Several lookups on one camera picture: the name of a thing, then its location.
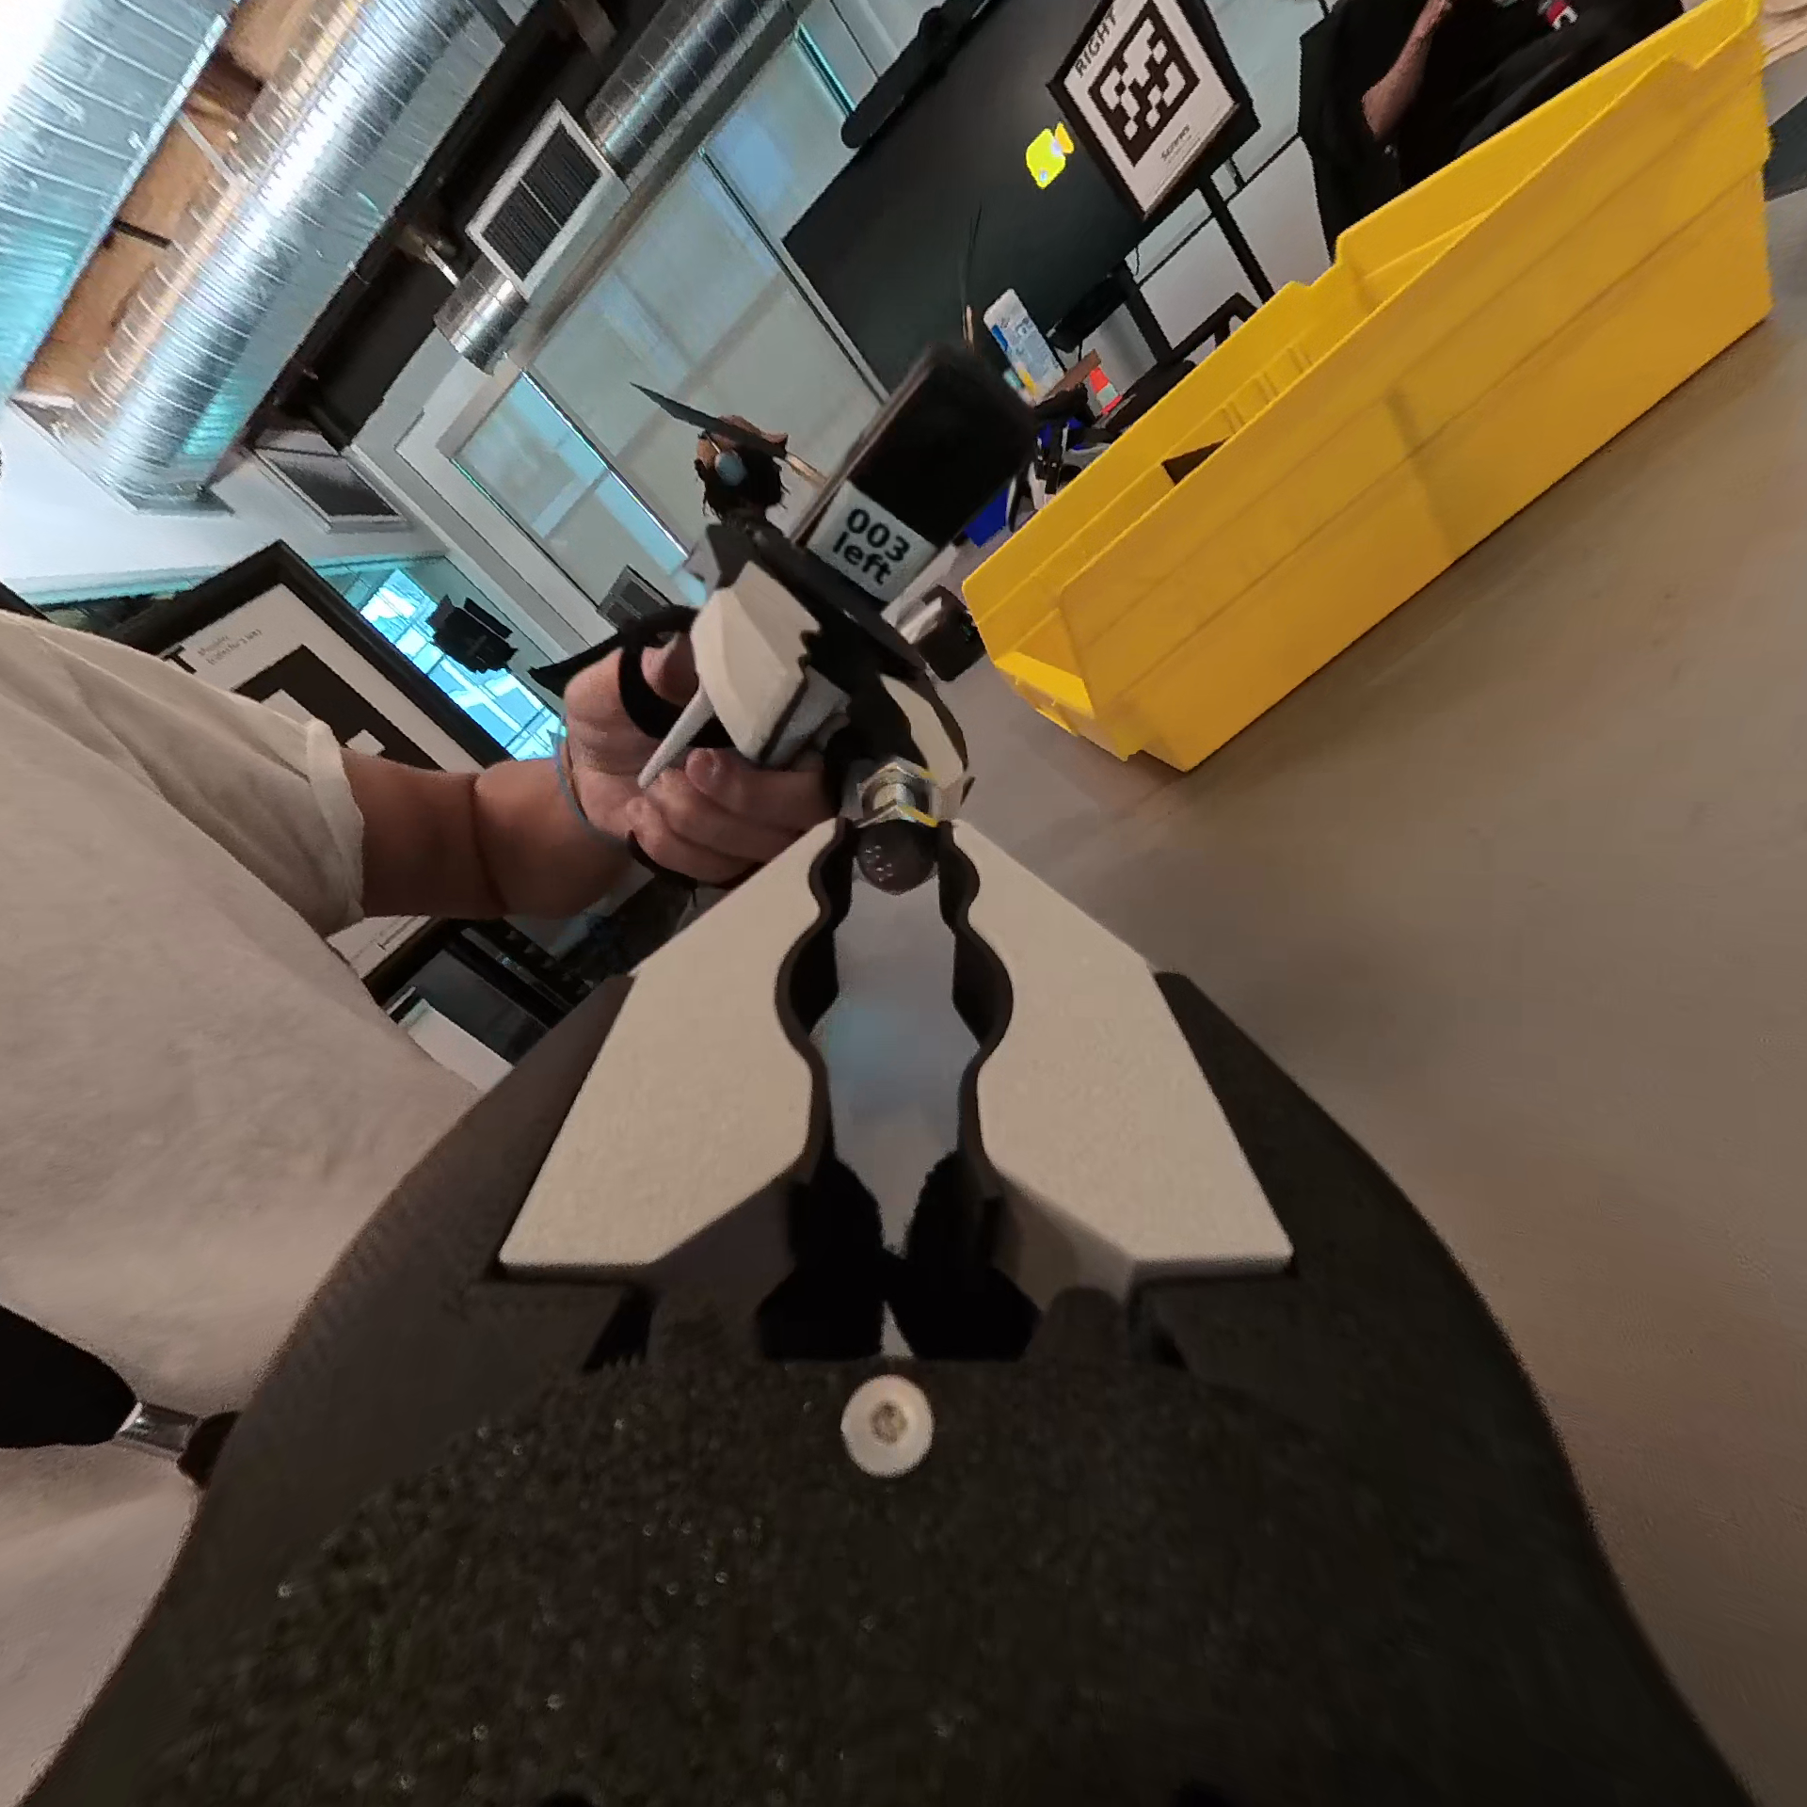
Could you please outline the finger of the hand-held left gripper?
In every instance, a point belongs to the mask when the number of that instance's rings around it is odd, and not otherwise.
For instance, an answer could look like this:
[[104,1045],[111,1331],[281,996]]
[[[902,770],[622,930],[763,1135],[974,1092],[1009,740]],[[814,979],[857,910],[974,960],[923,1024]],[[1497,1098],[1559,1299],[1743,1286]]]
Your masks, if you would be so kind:
[[718,588],[689,629],[697,686],[734,751],[785,770],[847,712],[812,657],[821,622],[780,582]]
[[964,731],[943,706],[936,687],[898,678],[881,680],[881,751],[900,761],[934,793],[930,815],[957,821],[964,815],[974,787],[974,768]]

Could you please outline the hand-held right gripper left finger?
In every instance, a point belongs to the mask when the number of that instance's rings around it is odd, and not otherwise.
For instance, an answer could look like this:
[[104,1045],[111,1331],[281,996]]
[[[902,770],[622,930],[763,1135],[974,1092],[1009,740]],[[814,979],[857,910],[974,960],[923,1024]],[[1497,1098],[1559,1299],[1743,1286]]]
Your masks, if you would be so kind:
[[819,1058],[782,1011],[825,921],[823,823],[631,975],[507,1239],[507,1273],[785,1273],[825,1147]]

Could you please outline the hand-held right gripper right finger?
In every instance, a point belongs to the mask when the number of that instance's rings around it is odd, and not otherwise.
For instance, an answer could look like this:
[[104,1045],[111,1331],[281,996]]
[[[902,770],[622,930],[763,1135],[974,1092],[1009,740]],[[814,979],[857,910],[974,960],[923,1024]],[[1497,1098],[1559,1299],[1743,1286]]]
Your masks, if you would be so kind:
[[1002,1194],[1000,1263],[1290,1263],[1145,959],[972,825],[943,874],[979,1043],[962,1128]]

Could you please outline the steel hex nut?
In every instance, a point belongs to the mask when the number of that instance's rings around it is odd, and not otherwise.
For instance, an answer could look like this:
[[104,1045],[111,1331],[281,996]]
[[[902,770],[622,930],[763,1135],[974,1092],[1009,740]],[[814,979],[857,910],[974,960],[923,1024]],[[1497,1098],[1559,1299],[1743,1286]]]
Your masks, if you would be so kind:
[[840,815],[859,831],[885,825],[934,831],[947,819],[936,776],[902,759],[851,770]]

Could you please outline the yellow plastic bin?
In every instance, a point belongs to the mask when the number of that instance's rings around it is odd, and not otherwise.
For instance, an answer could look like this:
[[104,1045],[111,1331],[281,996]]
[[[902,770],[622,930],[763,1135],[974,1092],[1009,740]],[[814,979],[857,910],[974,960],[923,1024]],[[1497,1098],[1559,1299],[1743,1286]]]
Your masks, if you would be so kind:
[[1188,772],[1757,328],[1762,10],[1694,6],[1263,304],[966,576],[1009,686]]

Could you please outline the person's left forearm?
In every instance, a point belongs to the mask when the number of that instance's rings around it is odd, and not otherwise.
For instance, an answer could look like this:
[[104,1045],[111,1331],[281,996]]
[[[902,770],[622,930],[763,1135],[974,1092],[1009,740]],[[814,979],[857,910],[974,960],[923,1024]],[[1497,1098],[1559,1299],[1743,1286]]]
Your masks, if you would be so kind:
[[369,917],[559,921],[606,900],[635,870],[590,825],[554,759],[475,774],[341,757],[364,825]]

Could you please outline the person's left hand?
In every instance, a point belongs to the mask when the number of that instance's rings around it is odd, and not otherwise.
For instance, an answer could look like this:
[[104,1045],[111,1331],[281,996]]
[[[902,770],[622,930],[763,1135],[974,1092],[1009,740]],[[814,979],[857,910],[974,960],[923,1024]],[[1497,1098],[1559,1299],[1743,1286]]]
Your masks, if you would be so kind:
[[637,855],[682,879],[729,889],[785,853],[832,812],[823,755],[806,751],[765,770],[734,750],[691,750],[650,787],[640,783],[659,740],[644,735],[622,699],[622,655],[573,676],[563,691],[573,770],[590,817],[635,851],[603,847],[576,825],[554,785],[559,853],[586,883],[608,889]]

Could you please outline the white blue packet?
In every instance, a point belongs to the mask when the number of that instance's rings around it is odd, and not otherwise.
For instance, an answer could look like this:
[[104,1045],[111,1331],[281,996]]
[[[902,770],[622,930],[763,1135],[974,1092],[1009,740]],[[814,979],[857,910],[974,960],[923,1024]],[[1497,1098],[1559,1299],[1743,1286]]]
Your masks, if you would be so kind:
[[1004,290],[985,309],[983,320],[1028,394],[1047,396],[1064,381],[1066,366],[1013,288]]

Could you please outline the black monitor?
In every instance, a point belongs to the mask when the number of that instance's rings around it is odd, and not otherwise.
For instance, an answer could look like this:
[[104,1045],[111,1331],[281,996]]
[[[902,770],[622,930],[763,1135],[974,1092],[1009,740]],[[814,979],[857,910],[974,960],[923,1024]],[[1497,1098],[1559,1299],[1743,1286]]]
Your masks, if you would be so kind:
[[[1041,334],[1075,351],[1126,300],[1141,224],[1049,93],[1102,4],[990,4],[958,57],[829,183],[783,245],[830,320],[889,390],[1015,290]],[[1068,170],[1039,191],[1026,149],[1066,123]]]

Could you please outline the black video bar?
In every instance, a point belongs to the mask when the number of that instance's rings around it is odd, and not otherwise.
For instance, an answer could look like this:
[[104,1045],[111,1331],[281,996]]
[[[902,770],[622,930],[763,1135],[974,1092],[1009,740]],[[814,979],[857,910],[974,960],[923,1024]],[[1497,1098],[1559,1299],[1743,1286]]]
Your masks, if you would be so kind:
[[917,21],[915,36],[847,113],[840,132],[842,145],[861,153],[906,106],[936,83],[958,57],[989,6],[989,2],[943,2],[928,8]]

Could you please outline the white vent grille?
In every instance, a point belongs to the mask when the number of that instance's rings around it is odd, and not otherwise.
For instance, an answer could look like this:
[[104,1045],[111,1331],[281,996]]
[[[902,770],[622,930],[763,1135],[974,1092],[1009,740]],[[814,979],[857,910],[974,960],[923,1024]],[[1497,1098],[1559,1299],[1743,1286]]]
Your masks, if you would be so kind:
[[622,211],[627,185],[561,104],[542,115],[465,238],[529,302],[593,219]]

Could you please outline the spiral metal air duct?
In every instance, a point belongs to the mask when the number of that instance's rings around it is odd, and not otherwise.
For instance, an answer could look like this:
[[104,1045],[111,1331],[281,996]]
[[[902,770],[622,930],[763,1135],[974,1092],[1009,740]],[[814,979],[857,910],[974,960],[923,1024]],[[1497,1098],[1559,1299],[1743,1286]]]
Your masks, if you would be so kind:
[[625,49],[576,121],[627,185],[620,213],[593,219],[552,281],[522,296],[473,247],[473,266],[435,328],[463,364],[522,369],[601,275],[652,206],[708,145],[806,14],[795,2],[670,2]]
[[2,398],[21,386],[232,2],[2,6]]
[[128,507],[196,503],[527,12],[309,4],[78,398],[72,462]]

